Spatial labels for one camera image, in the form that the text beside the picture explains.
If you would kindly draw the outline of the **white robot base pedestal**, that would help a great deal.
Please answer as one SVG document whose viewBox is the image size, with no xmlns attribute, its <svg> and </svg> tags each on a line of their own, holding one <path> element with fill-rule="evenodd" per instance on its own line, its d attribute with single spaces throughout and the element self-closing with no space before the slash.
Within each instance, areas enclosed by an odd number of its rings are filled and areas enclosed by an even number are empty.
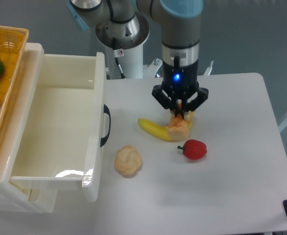
<svg viewBox="0 0 287 235">
<path fill-rule="evenodd" d="M 142 15 L 136 13 L 125 23 L 108 20 L 98 24 L 95 32 L 105 48 L 111 80 L 160 77 L 161 59 L 155 58 L 149 65 L 143 63 L 143 46 L 150 29 Z"/>
</svg>

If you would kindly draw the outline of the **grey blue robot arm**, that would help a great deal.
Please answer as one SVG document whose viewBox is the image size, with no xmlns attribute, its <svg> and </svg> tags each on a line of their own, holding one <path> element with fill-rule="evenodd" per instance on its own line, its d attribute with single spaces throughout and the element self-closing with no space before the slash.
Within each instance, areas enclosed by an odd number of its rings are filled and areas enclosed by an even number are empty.
<svg viewBox="0 0 287 235">
<path fill-rule="evenodd" d="M 208 98 L 197 80 L 203 1 L 70 0 L 67 5 L 80 28 L 95 28 L 112 79 L 143 75 L 142 46 L 151 19 L 161 27 L 163 69 L 153 97 L 175 116 L 194 111 Z"/>
</svg>

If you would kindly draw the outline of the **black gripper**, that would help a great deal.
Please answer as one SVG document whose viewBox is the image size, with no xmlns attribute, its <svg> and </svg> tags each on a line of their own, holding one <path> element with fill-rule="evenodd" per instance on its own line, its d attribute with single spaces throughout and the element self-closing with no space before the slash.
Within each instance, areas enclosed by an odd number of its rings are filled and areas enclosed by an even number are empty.
<svg viewBox="0 0 287 235">
<path fill-rule="evenodd" d="M 163 63 L 163 81 L 155 85 L 152 96 L 164 109 L 172 110 L 174 116 L 179 114 L 181 102 L 181 116 L 188 110 L 196 110 L 208 99 L 207 88 L 199 86 L 197 80 L 198 62 L 182 66 L 181 58 L 174 58 L 174 64 Z"/>
</svg>

